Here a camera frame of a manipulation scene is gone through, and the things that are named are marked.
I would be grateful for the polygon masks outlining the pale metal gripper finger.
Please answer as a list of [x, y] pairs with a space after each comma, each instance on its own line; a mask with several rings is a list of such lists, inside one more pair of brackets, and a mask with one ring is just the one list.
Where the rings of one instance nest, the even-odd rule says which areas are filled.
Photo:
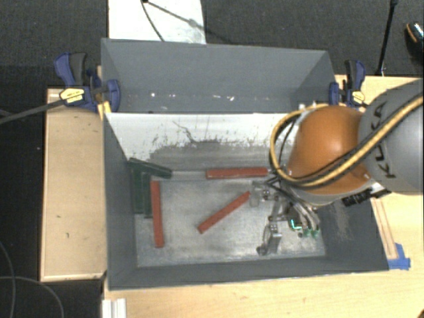
[[250, 206], [258, 207], [270, 198], [270, 188], [266, 183], [254, 181], [250, 187]]
[[276, 223], [268, 223], [262, 233], [262, 244], [256, 248], [258, 255], [276, 254], [281, 239], [282, 234], [278, 229], [278, 225]]

